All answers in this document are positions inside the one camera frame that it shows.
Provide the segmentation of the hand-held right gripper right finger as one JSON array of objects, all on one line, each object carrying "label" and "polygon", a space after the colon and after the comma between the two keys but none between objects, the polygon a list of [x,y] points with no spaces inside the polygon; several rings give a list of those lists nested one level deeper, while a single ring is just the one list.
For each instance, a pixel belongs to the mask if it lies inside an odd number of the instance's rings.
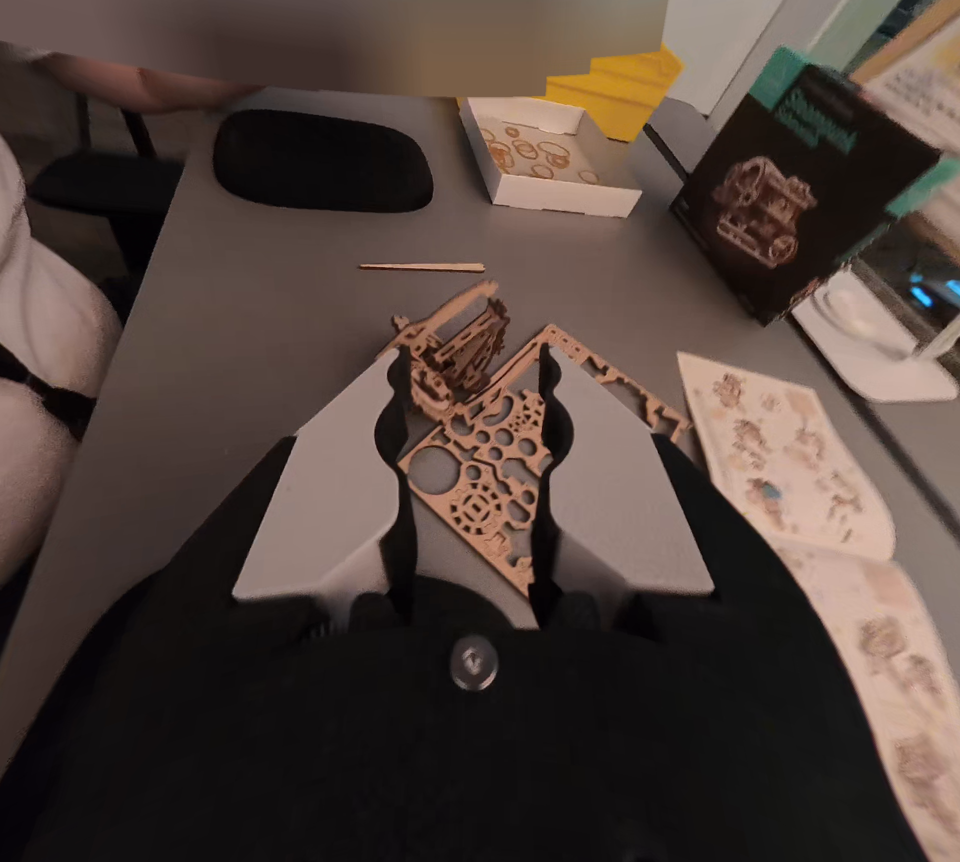
[{"label": "hand-held right gripper right finger", "polygon": [[602,627],[642,593],[709,596],[702,557],[646,423],[558,346],[538,352],[541,437],[528,600],[546,629],[584,595]]}]

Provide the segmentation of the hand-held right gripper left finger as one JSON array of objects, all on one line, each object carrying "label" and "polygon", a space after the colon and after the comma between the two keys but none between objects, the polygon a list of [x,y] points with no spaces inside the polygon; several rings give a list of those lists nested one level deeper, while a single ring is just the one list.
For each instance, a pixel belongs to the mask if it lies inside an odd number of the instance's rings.
[{"label": "hand-held right gripper left finger", "polygon": [[234,600],[304,596],[332,624],[368,593],[409,612],[418,534],[399,460],[411,374],[410,351],[388,351],[296,432]]}]

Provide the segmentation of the wooden cut-out part sheet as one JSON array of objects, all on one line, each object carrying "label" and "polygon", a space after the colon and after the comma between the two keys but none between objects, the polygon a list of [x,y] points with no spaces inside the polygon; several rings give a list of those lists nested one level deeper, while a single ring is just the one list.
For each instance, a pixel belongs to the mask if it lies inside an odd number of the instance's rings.
[{"label": "wooden cut-out part sheet", "polygon": [[543,345],[561,351],[614,394],[648,429],[680,445],[690,419],[555,324],[529,340],[478,394],[453,405],[402,459],[410,489],[523,599],[534,581],[532,556],[519,543],[532,529],[539,484],[551,456],[543,441],[544,400],[538,382],[522,387]]}]

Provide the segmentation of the wooden mechanical model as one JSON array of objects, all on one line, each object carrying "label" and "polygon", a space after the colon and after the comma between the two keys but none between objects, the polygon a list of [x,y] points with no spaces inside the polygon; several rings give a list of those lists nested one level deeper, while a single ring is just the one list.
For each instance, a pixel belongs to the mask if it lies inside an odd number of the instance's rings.
[{"label": "wooden mechanical model", "polygon": [[[483,280],[459,292],[429,316],[412,321],[393,316],[393,339],[378,353],[383,356],[405,347],[411,355],[411,399],[416,409],[435,424],[449,423],[459,405],[458,396],[472,397],[490,383],[488,369],[503,351],[510,316],[498,297],[498,282]],[[473,304],[484,310],[449,340],[439,330]]]}]

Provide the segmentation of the person's left forearm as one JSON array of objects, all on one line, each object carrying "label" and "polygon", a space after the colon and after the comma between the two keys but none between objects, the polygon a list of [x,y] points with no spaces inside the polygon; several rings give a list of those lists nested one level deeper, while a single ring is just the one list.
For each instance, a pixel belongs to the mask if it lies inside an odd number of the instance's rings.
[{"label": "person's left forearm", "polygon": [[36,63],[62,86],[137,114],[213,112],[263,87],[55,53]]}]

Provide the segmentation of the black model kit box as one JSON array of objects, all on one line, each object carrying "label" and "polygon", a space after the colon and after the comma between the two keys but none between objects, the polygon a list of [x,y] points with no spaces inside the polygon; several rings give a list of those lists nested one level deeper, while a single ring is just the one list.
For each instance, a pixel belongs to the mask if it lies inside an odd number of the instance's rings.
[{"label": "black model kit box", "polygon": [[777,48],[671,210],[762,327],[958,174],[845,76]]}]

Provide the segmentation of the instruction booklet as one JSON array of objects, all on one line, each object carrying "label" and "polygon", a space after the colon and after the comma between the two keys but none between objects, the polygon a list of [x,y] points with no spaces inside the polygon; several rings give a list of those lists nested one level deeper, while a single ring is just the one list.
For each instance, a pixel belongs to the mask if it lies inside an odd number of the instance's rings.
[{"label": "instruction booklet", "polygon": [[812,388],[677,358],[713,484],[774,548],[829,632],[922,849],[957,861],[958,687],[923,599],[894,561],[889,508]]}]

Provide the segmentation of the white round device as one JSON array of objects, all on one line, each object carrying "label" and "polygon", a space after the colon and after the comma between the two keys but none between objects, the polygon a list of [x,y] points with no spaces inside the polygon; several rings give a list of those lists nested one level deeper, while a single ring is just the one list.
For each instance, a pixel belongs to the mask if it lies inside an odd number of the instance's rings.
[{"label": "white round device", "polygon": [[864,400],[958,400],[958,201],[938,196],[893,223],[793,318]]}]

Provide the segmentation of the white cardboard tray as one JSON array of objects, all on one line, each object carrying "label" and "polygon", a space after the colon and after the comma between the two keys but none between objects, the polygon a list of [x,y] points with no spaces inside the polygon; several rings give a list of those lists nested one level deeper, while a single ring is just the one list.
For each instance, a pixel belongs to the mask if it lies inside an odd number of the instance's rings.
[{"label": "white cardboard tray", "polygon": [[[468,97],[459,100],[459,114],[487,195],[495,206],[621,219],[632,214],[642,197],[628,149],[608,139],[580,107],[527,97]],[[575,145],[600,174],[600,185],[501,174],[479,133],[480,123],[487,121],[575,136]]]}]

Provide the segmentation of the black oval pad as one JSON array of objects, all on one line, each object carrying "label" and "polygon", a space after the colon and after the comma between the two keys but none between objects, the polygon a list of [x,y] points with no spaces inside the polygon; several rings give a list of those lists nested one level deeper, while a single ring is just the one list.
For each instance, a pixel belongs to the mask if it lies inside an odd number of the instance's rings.
[{"label": "black oval pad", "polygon": [[228,194],[270,208],[400,214],[427,207],[434,195],[426,156],[411,136],[303,112],[228,115],[211,167]]}]

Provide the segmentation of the pile of rubber bands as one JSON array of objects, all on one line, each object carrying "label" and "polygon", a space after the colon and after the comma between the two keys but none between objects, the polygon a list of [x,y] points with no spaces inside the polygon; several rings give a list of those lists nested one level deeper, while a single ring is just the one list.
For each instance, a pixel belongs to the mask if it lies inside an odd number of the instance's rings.
[{"label": "pile of rubber bands", "polygon": [[479,134],[503,176],[586,185],[602,182],[573,135],[499,121],[480,123]]}]

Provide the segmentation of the black office chair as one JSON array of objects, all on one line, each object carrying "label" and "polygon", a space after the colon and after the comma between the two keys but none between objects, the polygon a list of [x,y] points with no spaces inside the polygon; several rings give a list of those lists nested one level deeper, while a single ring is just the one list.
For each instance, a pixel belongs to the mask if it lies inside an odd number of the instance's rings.
[{"label": "black office chair", "polygon": [[28,187],[39,205],[107,220],[127,271],[142,278],[185,165],[161,158],[142,115],[121,109],[134,153],[92,144],[90,101],[75,95],[78,148],[42,169]]}]

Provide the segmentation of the yellow plastic bin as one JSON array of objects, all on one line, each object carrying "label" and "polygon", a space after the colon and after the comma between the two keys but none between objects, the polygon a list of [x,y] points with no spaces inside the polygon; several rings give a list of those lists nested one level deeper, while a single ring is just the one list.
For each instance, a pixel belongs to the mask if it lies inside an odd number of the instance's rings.
[{"label": "yellow plastic bin", "polygon": [[583,109],[606,138],[632,143],[684,67],[665,44],[654,52],[595,57],[585,74],[549,76],[541,99]]}]

